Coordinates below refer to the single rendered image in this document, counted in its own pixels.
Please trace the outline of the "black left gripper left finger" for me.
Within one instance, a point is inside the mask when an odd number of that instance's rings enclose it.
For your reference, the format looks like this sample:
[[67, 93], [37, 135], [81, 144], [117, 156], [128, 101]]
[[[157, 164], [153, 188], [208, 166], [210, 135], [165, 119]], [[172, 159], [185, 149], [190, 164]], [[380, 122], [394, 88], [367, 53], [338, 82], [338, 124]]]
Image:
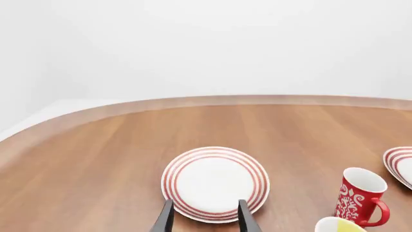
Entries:
[[149, 232], [172, 232], [174, 222], [174, 202], [166, 200], [160, 215]]

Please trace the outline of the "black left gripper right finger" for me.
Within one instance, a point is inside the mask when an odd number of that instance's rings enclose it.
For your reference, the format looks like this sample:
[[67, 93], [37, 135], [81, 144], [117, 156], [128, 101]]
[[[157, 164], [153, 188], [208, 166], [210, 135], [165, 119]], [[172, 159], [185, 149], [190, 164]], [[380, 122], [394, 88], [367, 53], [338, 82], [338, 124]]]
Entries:
[[262, 232], [260, 226], [252, 216], [246, 200], [238, 201], [239, 232]]

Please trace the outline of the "white plate with red rings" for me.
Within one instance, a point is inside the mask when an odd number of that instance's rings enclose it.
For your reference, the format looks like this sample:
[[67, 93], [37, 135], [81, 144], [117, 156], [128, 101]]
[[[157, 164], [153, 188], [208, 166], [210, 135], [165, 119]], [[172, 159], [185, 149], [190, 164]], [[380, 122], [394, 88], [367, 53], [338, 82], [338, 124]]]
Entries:
[[270, 193], [270, 179], [252, 156], [221, 146], [186, 151], [162, 173], [160, 187], [179, 214], [209, 224], [238, 219], [238, 201], [255, 213]]
[[391, 175], [412, 190], [412, 146], [390, 148], [382, 160]]

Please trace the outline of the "white and yellow mug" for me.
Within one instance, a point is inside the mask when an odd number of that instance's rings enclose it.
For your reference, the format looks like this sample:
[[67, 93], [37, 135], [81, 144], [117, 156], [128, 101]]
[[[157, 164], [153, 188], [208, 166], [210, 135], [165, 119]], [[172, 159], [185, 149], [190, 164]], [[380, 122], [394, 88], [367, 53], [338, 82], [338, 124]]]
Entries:
[[319, 220], [314, 232], [367, 232], [349, 220], [338, 217], [326, 217]]

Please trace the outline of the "red mug with white pattern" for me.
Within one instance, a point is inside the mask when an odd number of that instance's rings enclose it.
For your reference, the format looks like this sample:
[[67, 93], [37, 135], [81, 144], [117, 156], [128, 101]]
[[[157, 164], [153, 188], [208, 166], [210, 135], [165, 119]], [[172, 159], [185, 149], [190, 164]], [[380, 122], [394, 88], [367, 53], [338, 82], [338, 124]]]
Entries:
[[360, 227], [386, 224], [390, 210], [381, 200], [388, 185], [376, 173], [363, 168], [346, 168], [342, 174], [334, 216]]

